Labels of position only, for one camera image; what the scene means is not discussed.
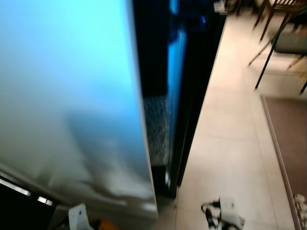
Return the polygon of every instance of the rug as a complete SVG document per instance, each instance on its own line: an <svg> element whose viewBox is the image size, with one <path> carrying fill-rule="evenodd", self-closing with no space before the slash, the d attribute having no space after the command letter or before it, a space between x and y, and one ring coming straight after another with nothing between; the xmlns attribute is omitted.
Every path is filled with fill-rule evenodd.
<svg viewBox="0 0 307 230"><path fill-rule="evenodd" d="M307 230L307 102L262 97L296 230Z"/></svg>

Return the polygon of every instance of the beige tile floor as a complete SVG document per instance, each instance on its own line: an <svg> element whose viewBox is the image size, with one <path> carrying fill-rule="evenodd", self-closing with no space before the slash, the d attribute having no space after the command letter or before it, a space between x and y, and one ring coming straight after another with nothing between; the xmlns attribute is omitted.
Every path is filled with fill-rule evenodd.
<svg viewBox="0 0 307 230"><path fill-rule="evenodd" d="M235 199L245 230L294 229L260 95L298 97L303 82L285 70L292 58L273 57L254 91L266 58L247 68L266 42L263 25L252 31L255 20L227 18L182 186L176 201L160 205L155 229L207 230L200 205L219 196Z"/></svg>

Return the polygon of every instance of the orange object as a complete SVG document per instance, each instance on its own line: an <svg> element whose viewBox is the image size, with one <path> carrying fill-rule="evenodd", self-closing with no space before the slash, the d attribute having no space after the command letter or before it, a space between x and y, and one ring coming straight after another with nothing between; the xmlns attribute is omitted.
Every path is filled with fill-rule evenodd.
<svg viewBox="0 0 307 230"><path fill-rule="evenodd" d="M119 230L119 228L107 219L102 219L98 230Z"/></svg>

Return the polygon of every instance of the white refrigerator door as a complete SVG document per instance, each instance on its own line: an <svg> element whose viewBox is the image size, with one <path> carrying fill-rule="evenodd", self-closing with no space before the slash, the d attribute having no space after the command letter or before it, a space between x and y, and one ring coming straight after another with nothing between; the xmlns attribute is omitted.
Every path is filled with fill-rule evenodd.
<svg viewBox="0 0 307 230"><path fill-rule="evenodd" d="M131 1L0 1L0 170L157 217Z"/></svg>

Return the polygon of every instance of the rug border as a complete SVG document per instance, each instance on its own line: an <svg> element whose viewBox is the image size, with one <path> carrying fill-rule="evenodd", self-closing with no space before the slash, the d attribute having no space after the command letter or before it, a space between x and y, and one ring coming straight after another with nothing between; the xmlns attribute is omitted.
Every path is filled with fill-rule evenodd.
<svg viewBox="0 0 307 230"><path fill-rule="evenodd" d="M283 163L283 158L282 158L281 153L280 153L278 140L276 138L276 134L275 134L275 131L274 131L274 128L273 128L273 125L272 125L270 112L269 112L267 102L266 102L266 96L262 95L260 98L261 98L262 107L263 107L263 110L264 110L264 113L265 113L265 116L266 116L266 120L267 120L267 123L268 123L268 126L269 126L269 130L270 130L270 133L271 133L271 137L272 137L272 140L273 140L273 145L274 145L277 160L278 160L278 163L279 163L279 168L280 168L280 171L282 173L283 183L284 183L284 186L286 188L288 202L289 202L289 205L290 205L292 219L293 219L293 222L294 222L294 225L295 225L295 229L296 230L302 230L302 227L301 227L301 224L300 224L300 221L299 221L299 218L298 218L298 213L297 213L297 210L296 210L296 207L295 207L295 202L294 202L294 198L293 198L294 194L292 193L292 190L291 190L291 187L290 187L289 179L288 179L288 176L287 176L287 173L286 173L286 170L285 170L285 166L284 166L284 163Z"/></svg>

